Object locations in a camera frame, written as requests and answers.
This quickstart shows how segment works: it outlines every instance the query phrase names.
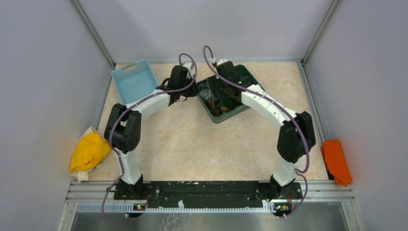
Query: white wall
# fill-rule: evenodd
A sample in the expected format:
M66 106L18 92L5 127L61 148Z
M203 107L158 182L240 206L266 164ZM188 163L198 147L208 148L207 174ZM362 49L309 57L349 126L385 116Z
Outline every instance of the white wall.
M408 1L344 1L307 64L367 230L406 230Z
M332 0L81 0L117 63L303 58Z
M0 31L0 227L56 230L110 67L66 0L2 0Z

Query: metal frame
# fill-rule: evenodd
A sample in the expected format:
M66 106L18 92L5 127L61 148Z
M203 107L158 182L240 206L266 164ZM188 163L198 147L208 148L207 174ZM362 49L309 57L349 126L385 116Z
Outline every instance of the metal frame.
M301 185L302 190L305 190L304 181L296 181ZM106 189L111 186L113 181L89 181L79 183L71 182L71 185L66 196L66 202L99 202L105 197ZM343 187L337 185L332 180L308 180L308 193L305 202L352 202L355 200L351 186ZM117 201L114 200L114 192L108 193L107 202L123 203L135 202L131 201ZM284 200L272 200L274 203L283 203Z
M104 108L104 105L105 105L105 103L106 103L106 99L108 98L108 93L109 93L109 88L110 88L111 82L112 82L112 78L109 76L108 85L106 86L106 89L105 89L105 97L104 97L104 99L103 99L101 108L99 109L97 118L96 118L96 120L95 120L95 122L94 122L94 124L93 124L93 127L96 128L96 129L99 128L99 124L100 124L100 122L101 122L102 113L103 113L103 108Z
M333 2L330 5L329 10L327 11L326 15L324 16L323 22L320 24L319 29L317 30L315 36L312 39L312 42L309 45L309 48L306 51L306 54L304 58L302 59L303 63L307 63L310 59L310 56L313 54L318 42L320 41L321 36L323 35L324 31L326 30L327 26L329 25L329 22L340 6L340 4L343 2L343 0L333 0Z
M307 104L309 105L313 122L317 129L318 144L321 145L323 141L328 139L328 134L326 131L326 126L323 121L323 116L321 114L319 103L313 90L312 82L308 77L308 74L302 61L297 62L297 67L299 69L300 79L302 80L303 89L306 94Z
M65 202L63 213L61 214L58 231L70 231L77 212L78 202Z
M366 230L365 224L355 201L342 202L342 209L349 230Z
M78 16L81 18L82 23L84 24L85 28L89 32L89 35L95 42L101 54L104 56L104 58L109 63L109 65L112 68L115 68L115 63L111 55L109 54L108 49L105 47L104 43L102 42L101 37L98 35L98 32L96 31L95 27L92 25L92 22L88 18L87 13L85 12L79 0L69 0L69 1L71 2L72 6L75 8L76 12L78 13Z

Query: purple cable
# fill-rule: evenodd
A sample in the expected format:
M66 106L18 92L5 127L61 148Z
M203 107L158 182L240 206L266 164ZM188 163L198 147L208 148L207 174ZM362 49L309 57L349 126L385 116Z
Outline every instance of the purple cable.
M236 88L238 88L238 89L241 89L241 90L243 90L243 91L247 91L247 92L249 92L249 93L251 93L251 94L254 94L254 95L256 95L256 96L259 96L259 97L263 97L263 98L266 99L267 101L271 102L275 107L279 108L279 110L281 110L283 113L285 113L285 114L289 117L289 119L292 121L292 123L293 123L294 126L296 127L297 132L298 132L299 135L300 135L300 138L302 139L303 146L304 146L305 152L306 152L306 167L305 167L305 169L304 169L304 170L300 170L300 169L295 168L295 171L300 172L300 173L306 173L307 170L309 169L309 148L308 148L308 146L307 146L306 138L305 138L305 136L303 135L303 132L302 132L302 130L300 129L300 127L299 127L299 125L297 124L297 122L295 121L295 119L294 119L283 107L281 107L281 106L280 106L279 104L277 104L275 101L271 100L269 97L264 97L262 94L260 94L260 93L258 93L258 92L256 92L256 91L253 91L253 90L244 88L243 86L240 86L240 85L238 85L238 84L235 84L235 83L229 81L228 79L224 78L224 77L221 76L220 74L218 74L218 72L212 67L212 65L210 64L210 62L209 62L208 59L207 59L207 55L205 54L205 49L206 49L206 48L208 48L208 50L210 51L210 53L211 53L211 58L214 59L213 51L211 50L211 48L210 48L208 45L205 45L204 48L203 48L204 60L205 60L205 62L207 63L208 67L211 69L211 71L212 71L218 78L220 78L222 81L224 81L224 82L226 82L226 83L228 83L228 84L230 84L230 85L232 85L232 86L234 86L234 87L236 87Z
M307 190L308 190L306 177L305 177L303 174L300 174L300 173L298 173L298 172L295 172L295 173L296 173L296 175L301 176L301 177L303 178L303 180L305 181L305 192L303 193L302 199L301 199L300 202L295 206L295 208L292 210L292 212L290 212L290 213L289 213L288 215L286 215L286 216L281 216L281 217L279 217L279 218L288 218L288 217L292 216L292 214L295 213L296 210L299 209L300 205L303 203L303 201L304 201L305 198L306 198Z
M110 224L113 224L113 225L122 225L122 224L125 224L125 223L127 222L127 220L124 220L124 221L122 221L122 222L120 222L120 223L111 222L111 221L108 219L108 217L106 216L106 214L105 214L105 203L106 203L106 200L107 200L107 198L108 198L108 194L109 194L109 192L111 191L111 189L119 182L120 178L121 178L121 177L124 175L124 173L125 173L125 167L123 166L123 161L122 161L122 158L120 157L120 153L119 153L119 152L113 147L113 145L112 145L113 133L114 133L114 131L115 131L117 125L118 125L118 124L120 123L120 121L122 120L122 118L123 118L130 110L132 110L133 108L137 107L137 106L140 105L141 103L145 102L146 100L148 100L148 99L150 99L150 98L152 98L152 97L155 97L156 95L161 95L161 94L167 94L167 93L174 93L174 92L183 91L183 90L186 90L186 89L188 89L189 87L191 87L191 86L193 85L193 83L195 82L195 79L197 78L197 64L195 63L194 59L193 59L189 54L181 53L181 54L178 56L178 59L179 59L178 62L179 62L180 65L182 64L182 63L181 63L181 57L182 57L183 55L185 55L185 56L187 56L188 58L190 58L190 59L191 59L191 62L192 62L192 64L193 64L193 66L194 66L195 71L194 71L194 76L193 76L193 78L192 78L192 81L191 81L187 86L185 86L185 87L183 87L183 88L175 89L175 90L161 91L161 92L158 92L158 93L156 93L156 94L151 94L151 95L148 95L148 96L144 97L143 99L139 100L139 101L138 101L137 103L135 103L134 105L132 105L132 106L130 106L129 108L127 108L127 109L118 117L118 119L116 120L116 122L114 123L114 125L113 125L113 127L112 127L111 133L110 133L110 135L109 135L109 145L111 146L112 150L116 153L116 156L117 156L117 158L118 158L118 160L119 160L119 165L120 165L120 169L121 169L121 174L120 174L119 177L113 182L113 184L107 189L106 195L105 195L105 197L104 197L104 199L103 199L103 202L102 202L102 213L103 213L103 217L104 217L105 220L106 220L108 223L110 223Z
M299 127L299 125L297 124L297 122L295 121L295 119L294 119L283 107L281 107L281 106L280 106L279 104L277 104L275 101L271 100L269 97L264 97L262 94L260 94L260 93L258 93L258 92L256 92L256 91L253 91L253 90L244 88L244 87L242 87L242 86L240 86L240 85L238 85L238 84L235 84L235 83L233 83L233 82L227 80L226 78L224 78L224 77L221 76L220 74L218 74L218 72L212 67L212 65L211 65L210 62L208 61L207 55L205 54L205 49L206 49L206 48L210 51L210 53L211 53L211 58L214 59L213 51L211 50L211 48L210 48L208 45L205 45L204 48L203 48L204 60L205 60L205 62L207 63L207 65L208 65L208 67L210 68L210 70L211 70L218 78L220 78L220 79L223 80L224 82L226 82L226 83L228 83L228 84L230 84L230 85L232 85L232 86L234 86L234 87L236 87L236 88L238 88L238 89L241 89L241 90L243 90L243 91L247 91L247 92L249 92L249 93L251 93L251 94L254 94L254 95L256 95L256 96L259 96L259 97L263 97L263 98L266 99L267 101L271 102L274 106L276 106L277 108L279 108L279 110L281 110L283 113L285 113L285 114L289 117L289 119L292 121L292 123L293 123L294 126L296 127L297 132L298 132L299 135L300 135L300 138L302 139L303 146L304 146L305 152L306 152L306 167L305 167L304 170L299 170L298 168L295 168L295 174L298 175L298 176L301 176L301 177L303 178L303 180L305 180L305 187L306 187L306 188L305 188L305 193L303 194L302 199L301 199L300 202L296 205L296 207L292 210L292 212L291 212L290 214L286 215L286 217L281 217L281 218L288 218L289 216L291 216L291 215L300 207L300 205L301 205L301 204L303 203L303 201L305 200L306 194L307 194L307 180L306 180L306 177L305 177L303 174L301 174L301 173L306 173L307 170L309 169L310 156L309 156L309 148L308 148L308 146L307 146L306 138L305 138L305 136L303 135L303 132L302 132L302 130L300 129L300 127Z

